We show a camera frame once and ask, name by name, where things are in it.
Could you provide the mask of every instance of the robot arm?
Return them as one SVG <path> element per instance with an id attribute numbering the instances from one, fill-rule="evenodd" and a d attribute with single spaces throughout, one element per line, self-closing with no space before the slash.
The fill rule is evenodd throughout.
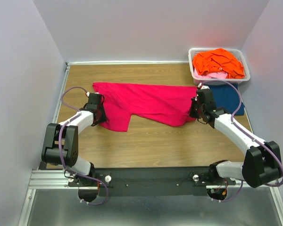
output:
<path id="1" fill-rule="evenodd" d="M 69 170 L 76 173 L 94 176 L 94 165 L 78 155 L 78 135 L 87 127 L 95 126 L 107 120 L 102 99 L 97 93 L 88 93 L 88 103 L 70 119 L 57 123 L 50 123 L 46 128 L 42 149 L 42 161 L 54 165 L 61 165 L 58 148 L 58 135 L 61 126 L 66 122 L 62 134 L 64 161 Z"/>
<path id="2" fill-rule="evenodd" d="M 210 165 L 212 181 L 220 178 L 235 178 L 258 187 L 282 177 L 275 159 L 259 143 L 265 144 L 281 162 L 280 148 L 274 141 L 266 142 L 255 136 L 224 108 L 216 108 L 213 93 L 208 86 L 199 86 L 192 99 L 190 116 L 202 119 L 206 124 L 225 134 L 245 155 L 244 162 L 219 161 Z"/>

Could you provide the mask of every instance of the blue cloth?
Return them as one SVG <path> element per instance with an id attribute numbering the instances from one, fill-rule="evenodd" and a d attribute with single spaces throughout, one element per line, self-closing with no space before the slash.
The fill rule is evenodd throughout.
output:
<path id="1" fill-rule="evenodd" d="M 216 107 L 223 107 L 230 113 L 233 113 L 239 105 L 239 96 L 236 91 L 229 85 L 209 86 L 214 95 Z M 244 104 L 235 115 L 244 115 Z"/>

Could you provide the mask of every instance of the wooden surface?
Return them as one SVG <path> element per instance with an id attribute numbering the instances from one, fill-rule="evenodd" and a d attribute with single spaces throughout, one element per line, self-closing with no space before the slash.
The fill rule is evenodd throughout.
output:
<path id="1" fill-rule="evenodd" d="M 93 91 L 95 81 L 157 85 L 194 85 L 188 64 L 178 65 L 73 65 L 66 89 L 82 86 Z M 80 89 L 65 96 L 66 103 L 82 107 L 87 99 Z M 58 121 L 74 115 L 62 106 Z M 235 117 L 250 128 L 246 116 Z M 133 115 L 128 132 L 89 127 L 79 136 L 79 154 L 95 167 L 205 166 L 219 160 L 243 161 L 240 150 L 209 125 L 188 122 L 170 127 Z"/>

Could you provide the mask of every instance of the pink clothing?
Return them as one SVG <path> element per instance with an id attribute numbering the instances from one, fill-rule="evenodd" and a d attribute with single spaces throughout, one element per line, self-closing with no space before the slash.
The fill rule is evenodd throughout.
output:
<path id="1" fill-rule="evenodd" d="M 196 78 L 205 78 L 205 79 L 226 79 L 227 73 L 226 72 L 213 72 L 213 73 L 208 73 L 207 75 L 199 75 L 195 68 L 194 76 Z"/>
<path id="2" fill-rule="evenodd" d="M 197 87 L 94 82 L 93 88 L 105 97 L 108 120 L 100 125 L 112 131 L 128 131 L 132 114 L 169 126 L 195 120 L 189 110 Z"/>

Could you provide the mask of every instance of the white plastic basket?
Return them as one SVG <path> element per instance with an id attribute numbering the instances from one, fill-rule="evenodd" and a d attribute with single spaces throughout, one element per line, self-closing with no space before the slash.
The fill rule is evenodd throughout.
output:
<path id="1" fill-rule="evenodd" d="M 242 65 L 244 67 L 244 74 L 245 74 L 245 77 L 243 79 L 211 79 L 211 78 L 204 79 L 204 78 L 197 78 L 197 77 L 195 77 L 195 75 L 194 75 L 194 67 L 193 67 L 193 63 L 192 63 L 192 60 L 193 60 L 194 56 L 196 54 L 200 53 L 200 52 L 206 52 L 206 51 L 214 50 L 214 49 L 216 49 L 216 48 L 191 48 L 189 50 L 190 71 L 192 73 L 192 77 L 193 77 L 195 85 L 198 85 L 201 82 L 214 81 L 214 80 L 224 80 L 224 81 L 228 81 L 228 82 L 230 82 L 232 84 L 239 84 L 239 83 L 241 83 L 243 81 L 250 80 L 250 71 L 249 71 L 249 67 L 246 64 L 246 60 L 245 60 L 242 52 L 240 50 L 234 49 L 234 48 L 225 48 L 225 49 L 227 51 L 231 52 L 237 58 L 237 60 L 239 60 L 242 63 Z M 224 83 L 220 82 L 220 81 L 210 82 L 210 85 L 223 85 L 223 84 Z"/>

